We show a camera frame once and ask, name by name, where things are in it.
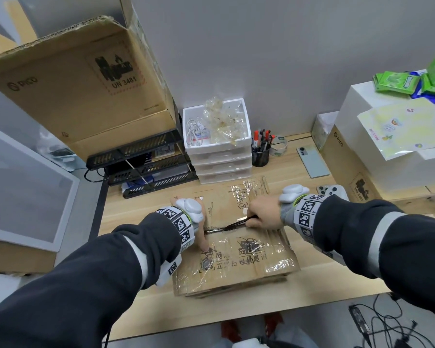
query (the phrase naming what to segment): reflective stripe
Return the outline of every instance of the reflective stripe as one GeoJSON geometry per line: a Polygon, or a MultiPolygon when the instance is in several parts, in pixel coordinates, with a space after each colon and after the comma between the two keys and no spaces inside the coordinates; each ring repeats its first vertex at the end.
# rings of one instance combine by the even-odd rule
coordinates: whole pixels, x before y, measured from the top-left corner
{"type": "Polygon", "coordinates": [[[387,233],[387,230],[390,227],[390,225],[398,217],[404,215],[406,214],[398,211],[389,212],[387,215],[382,217],[382,220],[380,220],[380,222],[377,225],[377,228],[375,229],[375,233],[371,240],[371,245],[369,246],[369,254],[367,255],[367,266],[369,271],[374,276],[382,278],[382,276],[380,275],[380,267],[378,264],[380,244],[382,244],[382,240],[384,239],[384,236],[387,233]]]}
{"type": "Polygon", "coordinates": [[[130,246],[132,247],[135,255],[137,256],[137,259],[139,259],[140,268],[142,269],[142,285],[140,286],[139,290],[143,288],[145,285],[146,277],[148,276],[148,263],[146,261],[146,254],[141,251],[132,240],[130,240],[128,237],[123,236],[130,246]]]}

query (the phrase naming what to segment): wooden desk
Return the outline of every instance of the wooden desk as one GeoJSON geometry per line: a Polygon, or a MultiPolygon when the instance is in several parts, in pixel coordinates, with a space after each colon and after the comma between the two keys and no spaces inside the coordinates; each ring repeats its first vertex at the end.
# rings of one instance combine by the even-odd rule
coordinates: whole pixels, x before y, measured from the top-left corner
{"type": "MultiPolygon", "coordinates": [[[[253,167],[253,176],[265,176],[270,193],[278,195],[287,185],[300,183],[315,191],[317,186],[334,184],[332,176],[311,179],[296,148],[314,144],[310,134],[289,137],[289,149],[282,157],[270,157],[265,167],[253,167]]],[[[169,204],[169,198],[187,197],[198,181],[125,200],[119,186],[111,187],[106,199],[100,235],[123,223],[139,223],[148,213],[169,204]]],[[[314,304],[368,296],[388,291],[382,280],[353,274],[304,242],[295,230],[285,227],[301,271],[282,283],[270,283],[208,298],[174,297],[172,281],[140,291],[131,308],[114,324],[110,339],[118,340],[177,328],[202,325],[238,317],[314,304]]]]}

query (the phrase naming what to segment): black mesh tray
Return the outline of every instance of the black mesh tray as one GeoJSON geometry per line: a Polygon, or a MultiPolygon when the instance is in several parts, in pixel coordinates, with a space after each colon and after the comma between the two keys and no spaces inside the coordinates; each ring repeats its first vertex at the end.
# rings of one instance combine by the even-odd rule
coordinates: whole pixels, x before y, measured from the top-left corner
{"type": "Polygon", "coordinates": [[[155,192],[157,190],[176,186],[178,184],[194,181],[197,179],[198,179],[197,174],[195,172],[189,171],[185,174],[179,174],[177,176],[165,178],[163,180],[154,181],[144,186],[138,186],[133,189],[126,189],[124,193],[122,193],[122,196],[124,197],[124,199],[129,199],[129,198],[136,197],[138,195],[155,192]]]}
{"type": "Polygon", "coordinates": [[[148,138],[137,140],[133,143],[120,146],[110,151],[104,151],[89,156],[86,167],[93,171],[98,168],[106,167],[122,160],[153,151],[158,147],[171,143],[177,143],[179,141],[182,141],[180,131],[178,129],[173,129],[148,138]]]}
{"type": "Polygon", "coordinates": [[[112,173],[111,171],[109,171],[110,169],[112,169],[112,167],[108,167],[107,168],[109,173],[108,184],[110,186],[115,186],[117,184],[121,184],[124,182],[137,180],[141,178],[141,175],[154,174],[172,167],[177,167],[180,165],[187,164],[189,162],[190,160],[188,158],[188,155],[186,154],[170,156],[155,162],[146,163],[140,167],[137,167],[135,164],[132,164],[132,166],[135,168],[131,168],[129,164],[126,163],[125,161],[119,162],[117,165],[126,166],[127,169],[123,169],[116,173],[112,173]]]}

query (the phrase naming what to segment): floor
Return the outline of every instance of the floor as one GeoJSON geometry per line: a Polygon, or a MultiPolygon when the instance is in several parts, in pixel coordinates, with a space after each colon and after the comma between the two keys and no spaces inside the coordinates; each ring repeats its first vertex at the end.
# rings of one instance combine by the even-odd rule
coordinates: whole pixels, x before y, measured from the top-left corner
{"type": "MultiPolygon", "coordinates": [[[[318,344],[319,348],[353,348],[354,346],[362,345],[362,336],[348,312],[348,306],[358,303],[372,306],[374,298],[375,296],[362,297],[354,300],[287,310],[283,312],[283,317],[285,322],[292,322],[300,326],[318,344]]],[[[400,324],[410,327],[411,319],[415,320],[418,323],[416,331],[429,338],[435,346],[435,315],[429,311],[416,308],[403,300],[400,300],[399,303],[403,309],[403,316],[399,318],[400,324]]],[[[365,307],[360,309],[367,325],[371,328],[370,322],[373,312],[365,307]]],[[[376,309],[383,315],[396,316],[399,314],[397,305],[387,294],[380,295],[376,309]]],[[[238,319],[237,322],[243,339],[264,333],[261,316],[246,317],[238,319]]],[[[387,321],[387,323],[393,326],[395,324],[391,320],[387,321]]],[[[378,327],[378,324],[379,321],[374,320],[372,328],[374,330],[382,329],[382,327],[378,327]]],[[[398,333],[392,333],[391,335],[394,337],[393,342],[401,336],[398,333]]],[[[211,347],[220,336],[220,324],[215,323],[110,342],[108,348],[207,348],[211,347]]],[[[429,342],[425,341],[422,337],[420,338],[423,340],[424,346],[414,338],[410,339],[409,345],[412,348],[432,347],[429,342]]],[[[376,347],[387,347],[383,333],[376,335],[376,347]]]]}

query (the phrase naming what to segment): white cable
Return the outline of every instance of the white cable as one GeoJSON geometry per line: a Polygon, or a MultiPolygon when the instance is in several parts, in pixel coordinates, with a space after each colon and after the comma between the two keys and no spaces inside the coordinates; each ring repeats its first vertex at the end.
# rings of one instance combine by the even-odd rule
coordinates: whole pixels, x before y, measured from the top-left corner
{"type": "Polygon", "coordinates": [[[187,128],[187,136],[186,143],[190,146],[194,146],[195,144],[200,146],[203,144],[203,131],[195,120],[188,120],[186,124],[187,128]]]}

